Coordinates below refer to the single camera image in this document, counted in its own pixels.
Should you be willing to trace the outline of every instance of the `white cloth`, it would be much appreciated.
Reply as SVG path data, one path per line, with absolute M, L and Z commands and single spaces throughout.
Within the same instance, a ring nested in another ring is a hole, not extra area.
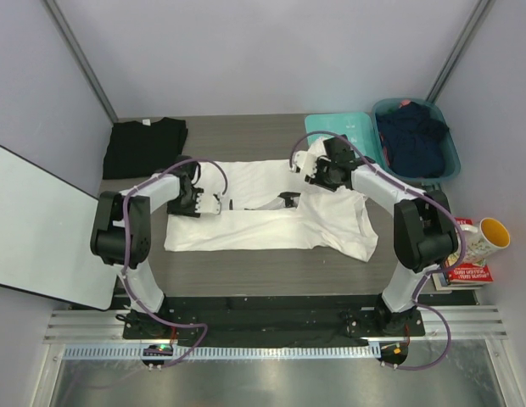
M 320 143 L 314 147 L 322 148 Z M 229 179 L 220 215 L 170 215 L 165 249 L 170 251 L 259 250 L 328 246 L 368 261 L 378 243 L 365 196 L 342 187 L 329 192 L 307 184 L 287 160 L 218 163 Z M 211 164 L 201 164 L 197 187 L 220 191 L 223 180 Z M 268 204 L 281 192 L 301 192 L 290 209 L 245 210 Z M 229 209 L 232 200 L 233 210 Z

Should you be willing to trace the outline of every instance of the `wall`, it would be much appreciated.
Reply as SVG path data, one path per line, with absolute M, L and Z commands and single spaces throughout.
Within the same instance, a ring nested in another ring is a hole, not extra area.
M 95 193 L 109 131 L 44 7 L 0 0 L 0 144 Z M 30 403 L 54 306 L 0 288 L 0 406 Z
M 499 306 L 526 381 L 526 0 L 495 2 L 438 105 L 462 162 L 445 185 L 454 210 L 494 216 L 512 234 L 490 259 L 484 296 Z
M 474 0 L 57 0 L 119 117 L 424 98 Z

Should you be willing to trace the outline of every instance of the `mug with printed pattern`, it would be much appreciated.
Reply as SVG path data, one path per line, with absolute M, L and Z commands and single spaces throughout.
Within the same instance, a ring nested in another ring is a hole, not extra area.
M 463 263 L 477 263 L 510 245 L 510 233 L 497 219 L 483 218 L 476 226 L 461 225 L 461 228 L 467 239 Z

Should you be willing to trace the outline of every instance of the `white board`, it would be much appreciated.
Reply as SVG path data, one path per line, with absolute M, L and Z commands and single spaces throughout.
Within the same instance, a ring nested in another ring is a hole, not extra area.
M 90 251 L 97 202 L 0 147 L 0 285 L 107 309 L 116 274 Z
M 56 0 L 119 117 L 425 98 L 475 0 Z

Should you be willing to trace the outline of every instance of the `stack of books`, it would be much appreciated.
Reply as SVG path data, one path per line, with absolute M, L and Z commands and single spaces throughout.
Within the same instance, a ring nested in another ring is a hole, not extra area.
M 471 225 L 471 219 L 457 218 L 459 224 Z M 459 253 L 452 254 L 445 262 L 445 266 L 453 265 Z M 433 274 L 434 288 L 437 291 L 476 290 L 486 284 L 493 282 L 490 268 L 481 260 L 478 263 L 463 263 L 446 275 L 442 273 Z

